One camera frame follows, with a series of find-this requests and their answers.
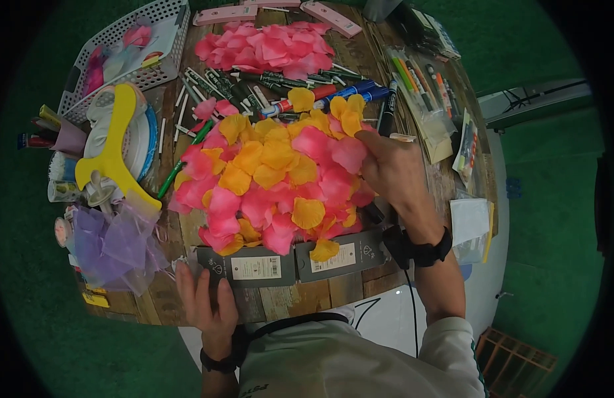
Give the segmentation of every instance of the pile of petals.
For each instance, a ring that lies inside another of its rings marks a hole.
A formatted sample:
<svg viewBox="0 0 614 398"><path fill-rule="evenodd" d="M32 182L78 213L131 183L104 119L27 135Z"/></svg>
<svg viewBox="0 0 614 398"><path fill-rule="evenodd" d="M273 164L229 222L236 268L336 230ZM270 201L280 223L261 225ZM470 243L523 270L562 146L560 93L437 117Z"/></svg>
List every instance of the pile of petals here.
<svg viewBox="0 0 614 398"><path fill-rule="evenodd" d="M334 50L322 35L324 23L294 22L291 25L264 26L260 31L252 22L229 22L223 35L207 33L194 52L210 68L243 72L282 72L290 79L307 78L319 69L331 69Z"/></svg>
<svg viewBox="0 0 614 398"><path fill-rule="evenodd" d="M289 95L310 109L313 94L305 91ZM225 117L181 156L169 209L206 211L199 236L222 256L260 244L287 255L300 236L317 242L313 260L330 259L339 248L331 239L360 232L356 209L375 196L358 175L367 149L353 137L375 131L360 121L364 105L359 94L336 97L329 114L311 109L288 125Z"/></svg>

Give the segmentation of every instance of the sleeve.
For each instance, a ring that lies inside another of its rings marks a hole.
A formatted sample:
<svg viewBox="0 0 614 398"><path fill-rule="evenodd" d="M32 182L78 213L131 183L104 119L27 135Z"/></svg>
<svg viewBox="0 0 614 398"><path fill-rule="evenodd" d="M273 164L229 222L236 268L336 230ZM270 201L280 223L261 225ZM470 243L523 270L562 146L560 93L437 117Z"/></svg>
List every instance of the sleeve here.
<svg viewBox="0 0 614 398"><path fill-rule="evenodd" d="M418 359L434 366L488 397L484 377L475 360L473 328L457 316L436 321L422 338Z"/></svg>

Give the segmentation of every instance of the person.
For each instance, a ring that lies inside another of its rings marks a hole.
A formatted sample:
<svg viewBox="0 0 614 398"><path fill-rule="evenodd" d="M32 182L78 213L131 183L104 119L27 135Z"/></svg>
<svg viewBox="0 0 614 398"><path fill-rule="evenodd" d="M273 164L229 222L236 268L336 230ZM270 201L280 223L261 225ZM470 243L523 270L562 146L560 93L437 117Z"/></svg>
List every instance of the person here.
<svg viewBox="0 0 614 398"><path fill-rule="evenodd" d="M356 137L369 152L362 177L398 212L413 244L437 245L444 226L424 184L419 145L366 131ZM181 263L176 282L188 321L202 332L205 354L215 361L227 358L238 322L228 281L216 288L215 313L207 269L195 286ZM473 330L464 319L464 281L452 251L444 261L415 267L415 285L428 324L417 358L363 339L339 320L306 322L254 340L240 385L233 372L204 367L201 397L486 397Z"/></svg>

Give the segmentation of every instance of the plastic crate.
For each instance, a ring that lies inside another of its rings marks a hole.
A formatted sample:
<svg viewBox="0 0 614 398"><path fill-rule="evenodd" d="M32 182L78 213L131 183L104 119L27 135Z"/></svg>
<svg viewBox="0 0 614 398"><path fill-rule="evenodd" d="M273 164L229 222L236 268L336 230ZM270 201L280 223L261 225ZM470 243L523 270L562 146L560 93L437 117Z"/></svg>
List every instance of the plastic crate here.
<svg viewBox="0 0 614 398"><path fill-rule="evenodd" d="M104 86L132 82L144 91L176 79L184 51L190 14L188 0L157 0L127 14L88 40L72 66L62 99L57 107L57 113L71 123L79 125L86 121L86 111L92 99ZM104 83L102 87L81 98L85 71L91 52L100 44L109 46L118 42L128 28L136 23L137 18L143 16L150 19L151 36L157 39L141 50L139 57L125 65L115 79ZM159 56L159 64L143 69L141 64L144 58L153 52L163 53ZM100 106L105 106L111 103L113 98L112 94L104 94L97 102L100 101Z"/></svg>

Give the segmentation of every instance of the left hand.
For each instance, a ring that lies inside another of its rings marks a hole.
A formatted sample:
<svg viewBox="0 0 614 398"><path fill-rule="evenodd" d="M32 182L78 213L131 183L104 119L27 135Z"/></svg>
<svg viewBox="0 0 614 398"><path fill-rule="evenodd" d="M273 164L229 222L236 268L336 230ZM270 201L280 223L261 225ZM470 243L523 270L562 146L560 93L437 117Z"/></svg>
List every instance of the left hand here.
<svg viewBox="0 0 614 398"><path fill-rule="evenodd" d="M178 261L176 288L184 302L188 322L202 332L205 353L215 361L228 357L232 353L232 334L238 322L238 310L227 279L218 283L216 313L212 313L209 303L209 269L201 271L195 288L190 268Z"/></svg>

